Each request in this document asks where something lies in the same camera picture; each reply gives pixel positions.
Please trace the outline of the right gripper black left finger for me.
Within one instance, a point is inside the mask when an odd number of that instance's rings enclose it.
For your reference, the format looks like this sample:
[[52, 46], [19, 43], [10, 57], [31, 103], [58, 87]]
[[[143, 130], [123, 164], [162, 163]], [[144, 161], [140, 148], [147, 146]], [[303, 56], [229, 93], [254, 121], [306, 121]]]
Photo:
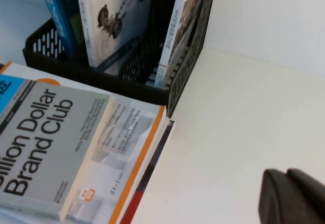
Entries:
[[317, 213], [286, 174], [263, 173], [258, 213], [261, 223], [317, 223]]

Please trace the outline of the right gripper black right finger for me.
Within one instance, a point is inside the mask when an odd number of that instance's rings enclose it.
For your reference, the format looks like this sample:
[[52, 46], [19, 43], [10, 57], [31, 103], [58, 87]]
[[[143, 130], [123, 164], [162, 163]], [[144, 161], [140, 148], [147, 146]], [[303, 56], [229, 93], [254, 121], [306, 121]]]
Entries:
[[324, 223], [324, 184], [297, 168], [287, 170], [287, 175], [295, 183], [308, 206]]

